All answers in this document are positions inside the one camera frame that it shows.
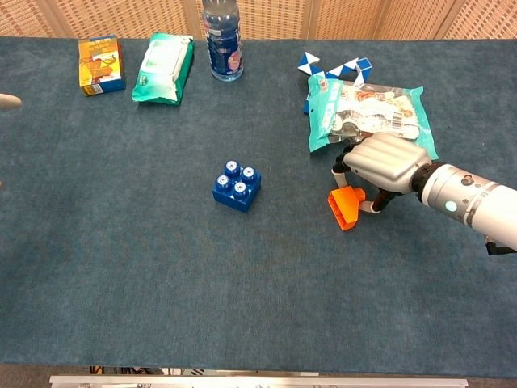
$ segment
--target orange plastic piece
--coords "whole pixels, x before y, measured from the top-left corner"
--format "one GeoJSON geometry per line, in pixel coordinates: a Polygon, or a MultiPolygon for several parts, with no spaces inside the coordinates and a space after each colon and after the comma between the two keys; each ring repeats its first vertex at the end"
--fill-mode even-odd
{"type": "Polygon", "coordinates": [[[341,230],[349,230],[359,219],[359,204],[366,199],[362,188],[346,186],[332,190],[329,194],[329,205],[338,220],[341,230]]]}

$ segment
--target bottle label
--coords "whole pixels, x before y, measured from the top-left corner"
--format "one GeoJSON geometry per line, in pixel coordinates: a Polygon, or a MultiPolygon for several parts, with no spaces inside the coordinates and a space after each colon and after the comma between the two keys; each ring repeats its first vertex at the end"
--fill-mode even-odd
{"type": "Polygon", "coordinates": [[[239,29],[235,31],[221,31],[208,28],[207,31],[208,52],[210,65],[220,75],[231,75],[242,68],[242,49],[239,29]]]}

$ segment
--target green and white package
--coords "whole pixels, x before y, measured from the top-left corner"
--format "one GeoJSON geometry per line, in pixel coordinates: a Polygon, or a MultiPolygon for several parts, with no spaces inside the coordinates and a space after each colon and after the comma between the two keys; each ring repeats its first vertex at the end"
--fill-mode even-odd
{"type": "Polygon", "coordinates": [[[132,100],[180,105],[192,52],[192,36],[153,34],[138,71],[132,100]]]}
{"type": "Polygon", "coordinates": [[[391,133],[425,148],[437,159],[435,142],[420,101],[423,87],[364,84],[319,76],[309,77],[311,152],[345,139],[361,141],[376,132],[391,133]]]}

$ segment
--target tan wall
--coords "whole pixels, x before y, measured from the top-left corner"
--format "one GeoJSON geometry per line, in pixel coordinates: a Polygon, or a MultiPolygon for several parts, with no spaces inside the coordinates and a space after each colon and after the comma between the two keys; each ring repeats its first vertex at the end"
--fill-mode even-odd
{"type": "MultiPolygon", "coordinates": [[[[517,0],[240,0],[247,39],[517,37],[517,0]]],[[[201,0],[0,0],[0,36],[203,36],[201,0]]]]}

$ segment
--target water bottle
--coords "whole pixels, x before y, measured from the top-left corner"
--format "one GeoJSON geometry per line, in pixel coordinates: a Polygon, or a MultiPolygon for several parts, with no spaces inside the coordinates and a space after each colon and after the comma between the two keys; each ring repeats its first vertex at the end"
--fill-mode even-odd
{"type": "Polygon", "coordinates": [[[234,81],[242,74],[239,19],[236,0],[203,0],[210,66],[221,81],[234,81]]]}

